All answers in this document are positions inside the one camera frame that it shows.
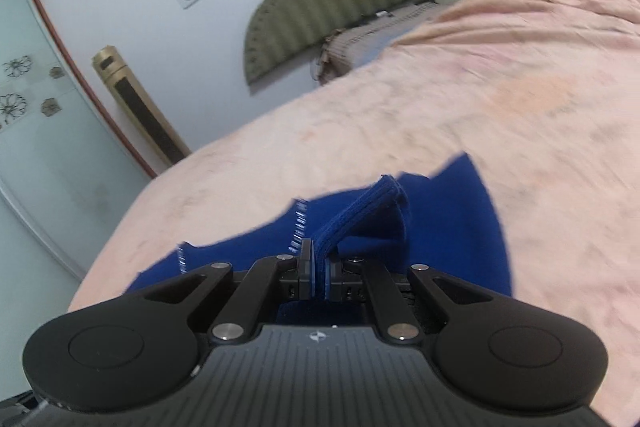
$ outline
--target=bed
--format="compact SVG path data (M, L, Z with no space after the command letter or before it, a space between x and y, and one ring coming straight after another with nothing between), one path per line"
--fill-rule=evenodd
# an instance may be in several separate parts
M70 309L121 294L176 244L274 219L292 198L429 175L470 154L521 300L593 328L593 406L640 418L640 0L463 0L382 56L153 181Z

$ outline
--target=blue garment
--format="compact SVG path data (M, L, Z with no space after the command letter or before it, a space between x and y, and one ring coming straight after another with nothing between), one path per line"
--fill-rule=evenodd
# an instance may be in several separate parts
M509 264L491 199L471 159L463 154L429 179L382 176L369 188L297 201L281 217L244 235L210 245L182 243L143 273L127 291L216 261L247 270L261 257L297 254L300 238L314 240L314 292L323 298L324 261L341 257L382 259L392 273L425 263L460 279L511 295Z

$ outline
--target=wrinkled blanket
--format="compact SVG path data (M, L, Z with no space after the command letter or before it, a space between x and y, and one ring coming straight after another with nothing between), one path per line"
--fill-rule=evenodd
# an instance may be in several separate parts
M640 0L464 0L382 57L204 147L140 195L72 309L123 292L177 243L292 198L429 175L467 151L502 221L516 297L593 328L593 406L640 417Z

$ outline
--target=pink bed sheet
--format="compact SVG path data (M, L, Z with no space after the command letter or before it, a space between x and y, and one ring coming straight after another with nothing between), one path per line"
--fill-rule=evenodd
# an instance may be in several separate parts
M640 0L465 0L366 68L153 181L71 309L125 290L177 243L276 217L294 197L431 174L461 150L494 198L516 296L593 328L593 406L640 418Z

